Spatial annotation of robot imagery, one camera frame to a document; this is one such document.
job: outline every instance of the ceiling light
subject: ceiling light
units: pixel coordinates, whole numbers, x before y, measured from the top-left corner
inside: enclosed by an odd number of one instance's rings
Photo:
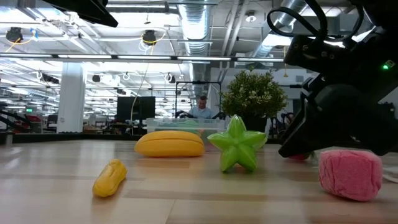
[[[45,104],[50,105],[50,106],[57,106],[55,103],[45,102]]]
[[[103,59],[111,59],[110,55],[58,55],[60,58],[103,58]]]
[[[129,72],[126,72],[126,74],[123,75],[123,80],[130,80]]]
[[[25,109],[25,106],[6,106],[6,109]]]
[[[143,55],[143,56],[135,56],[135,55],[119,55],[118,58],[120,59],[137,59],[137,60],[170,60],[171,57],[169,56],[152,56],[152,55]]]
[[[45,58],[52,57],[49,54],[9,54],[9,53],[1,53],[0,57],[17,57],[17,58]]]
[[[117,99],[117,97],[115,97],[115,96],[85,96],[85,98],[91,98],[91,99],[113,99],[113,100]]]
[[[11,84],[11,85],[16,85],[16,83],[15,82],[13,82],[13,81],[10,81],[10,80],[5,80],[5,79],[0,79],[0,82],[2,82],[2,83],[7,83],[7,84]]]
[[[177,60],[230,61],[230,57],[177,57]]]
[[[246,14],[245,14],[245,16],[247,16],[246,22],[254,22],[254,21],[256,21],[257,18],[255,17],[254,13],[255,13],[254,10],[250,10],[250,11],[246,12]]]
[[[13,88],[13,87],[10,87],[9,89],[10,89],[13,93],[22,94],[22,95],[28,95],[28,94],[29,94],[26,90],[21,90],[21,89]]]
[[[263,46],[289,46],[292,43],[291,37],[283,37],[280,35],[269,34],[267,37],[262,41]]]
[[[283,62],[282,58],[238,58],[239,62]]]

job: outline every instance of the fluorescent light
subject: fluorescent light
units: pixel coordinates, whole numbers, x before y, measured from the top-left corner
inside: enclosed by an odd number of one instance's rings
[[[44,58],[44,57],[52,57],[49,54],[0,54],[0,57],[17,57],[17,58],[24,58],[24,57],[38,57],[38,58]]]
[[[134,7],[134,8],[147,8],[147,7],[149,7],[149,8],[159,8],[159,9],[164,9],[164,6],[157,6],[157,5],[148,5],[148,6],[146,6],[146,5],[142,5],[142,6],[140,6],[140,5],[132,5],[132,4],[107,4],[106,5],[106,7],[107,8],[109,8],[109,7],[128,7],[128,8],[131,8],[131,7]]]
[[[110,55],[58,55],[60,58],[103,58],[111,59]]]
[[[177,57],[177,60],[230,61],[230,57]]]
[[[25,106],[6,106],[6,109],[25,109]]]
[[[238,58],[239,62],[283,62],[282,58]]]
[[[7,83],[7,84],[11,84],[11,85],[16,85],[15,82],[10,81],[10,80],[5,80],[5,79],[3,79],[3,78],[0,80],[0,82],[2,82],[2,83]]]
[[[90,99],[114,99],[114,100],[117,99],[117,97],[115,97],[115,96],[85,96],[85,98],[90,98]]]
[[[50,106],[58,106],[55,103],[49,103],[49,102],[45,102],[45,104],[50,105]]]
[[[97,108],[114,108],[117,107],[116,105],[93,105],[94,107]]]
[[[86,101],[87,105],[104,105],[101,101]]]
[[[152,56],[152,55],[143,55],[143,56],[119,55],[118,58],[120,58],[120,59],[138,59],[138,60],[145,60],[145,59],[170,60],[171,59],[171,57],[169,57],[169,56]]]
[[[22,94],[22,95],[28,95],[28,94],[29,94],[27,91],[21,90],[21,89],[18,89],[18,88],[10,87],[9,89],[10,89],[13,93]]]
[[[262,41],[262,46],[273,47],[276,45],[289,46],[292,43],[291,37],[284,37],[276,34],[268,34]]]

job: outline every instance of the potted plant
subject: potted plant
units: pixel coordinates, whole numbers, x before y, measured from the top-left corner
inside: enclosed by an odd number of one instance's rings
[[[241,70],[221,93],[224,113],[242,117],[250,131],[264,132],[267,118],[275,117],[287,104],[287,96],[273,78],[271,71],[258,74]]]

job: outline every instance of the plant pot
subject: plant pot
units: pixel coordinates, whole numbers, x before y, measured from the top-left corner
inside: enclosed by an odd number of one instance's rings
[[[247,117],[242,120],[248,131],[266,131],[267,118]]]

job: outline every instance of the yellow toy banana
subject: yellow toy banana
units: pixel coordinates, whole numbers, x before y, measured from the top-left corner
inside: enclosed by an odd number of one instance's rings
[[[119,159],[112,159],[105,166],[93,186],[93,194],[99,197],[113,195],[126,178],[127,169]]]

